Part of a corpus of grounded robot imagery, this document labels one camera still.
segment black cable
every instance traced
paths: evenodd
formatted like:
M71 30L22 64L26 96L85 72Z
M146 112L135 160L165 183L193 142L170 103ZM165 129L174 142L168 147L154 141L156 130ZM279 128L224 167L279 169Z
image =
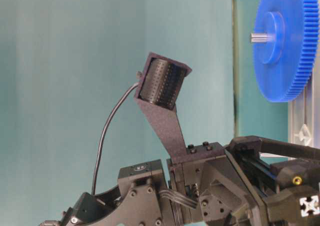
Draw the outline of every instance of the black cable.
M131 87L129 87L129 89L124 93L124 95L120 98L120 100L118 101L116 106L113 108L113 110L111 111L108 119L105 122L103 131L102 131L102 134L101 134L100 142L99 142L98 154L96 156L96 163L95 163L95 168L94 168L94 172L93 172L92 189L91 189L91 194L92 195L96 194L95 186L97 184L97 175L98 175L99 165L100 165L100 161L101 161L101 153L102 153L102 148L103 148L103 144L104 144L104 139L105 139L105 136L106 136L106 131L108 130L108 127L109 127L109 125L111 123L111 120L114 117L115 113L117 112L118 108L121 106L121 104L127 98L127 96L130 94L130 92L132 92L138 86L138 84L139 83L136 82Z

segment cylindrical sensor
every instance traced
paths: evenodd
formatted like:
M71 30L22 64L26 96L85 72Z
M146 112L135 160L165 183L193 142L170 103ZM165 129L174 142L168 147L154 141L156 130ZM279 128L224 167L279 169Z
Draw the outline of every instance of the cylindrical sensor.
M140 97L172 110L186 74L185 68L166 60L153 59L140 91Z

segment teal wall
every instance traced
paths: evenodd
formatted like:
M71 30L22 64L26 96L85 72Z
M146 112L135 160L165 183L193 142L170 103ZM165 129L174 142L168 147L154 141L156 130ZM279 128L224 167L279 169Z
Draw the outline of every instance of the teal wall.
M234 0L234 88L236 135L288 140L288 104L270 103L255 77L250 33L260 0Z
M90 191L97 143L149 51L193 68L177 101L186 143L233 137L232 0L0 0L1 225L60 219ZM168 154L129 97L97 192Z

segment blue spur gear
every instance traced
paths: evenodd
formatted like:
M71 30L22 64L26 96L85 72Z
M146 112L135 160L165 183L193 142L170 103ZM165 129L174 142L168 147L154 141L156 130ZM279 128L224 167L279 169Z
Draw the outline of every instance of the blue spur gear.
M288 102L303 91L318 37L318 0L260 1L251 42L255 76L265 98Z

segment bolt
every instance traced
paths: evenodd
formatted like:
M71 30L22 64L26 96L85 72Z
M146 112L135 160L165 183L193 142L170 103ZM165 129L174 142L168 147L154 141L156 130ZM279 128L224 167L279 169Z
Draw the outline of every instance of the bolt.
M302 178L300 176L296 176L292 180L293 184L299 186L302 184Z
M152 188L151 186L148 187L147 192L148 192L148 193L152 193L152 192L153 192L153 188Z
M160 218L158 218L156 221L155 221L155 224L156 226L160 226L162 224L162 221Z
M206 207L208 205L208 201L207 200L203 200L202 202L201 202L201 206L202 207Z
M76 223L78 222L78 219L77 219L76 217L72 217L72 218L71 218L71 222L72 222L73 224L76 224Z
M130 192L130 197L135 197L137 195L137 192L135 190L132 190Z
M140 79L142 77L142 72L137 71L135 76L137 79Z

